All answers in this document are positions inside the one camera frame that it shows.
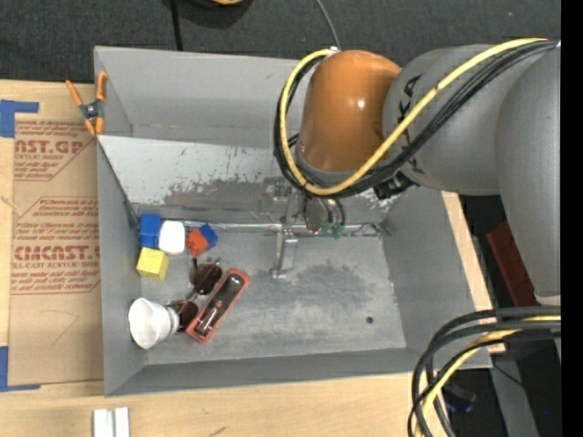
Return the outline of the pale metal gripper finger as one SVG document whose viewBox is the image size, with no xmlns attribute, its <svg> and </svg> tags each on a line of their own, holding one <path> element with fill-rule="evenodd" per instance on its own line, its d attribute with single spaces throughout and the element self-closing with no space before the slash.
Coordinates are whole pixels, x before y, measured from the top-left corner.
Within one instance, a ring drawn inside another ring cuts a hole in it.
<svg viewBox="0 0 583 437">
<path fill-rule="evenodd" d="M 275 222 L 285 222 L 292 213 L 294 188 L 283 177 L 263 180 L 262 212 Z"/>
<path fill-rule="evenodd" d="M 294 268 L 299 239 L 291 229 L 281 228 L 276 234 L 275 259 L 270 270 L 274 279 L 283 278 Z"/>
</svg>

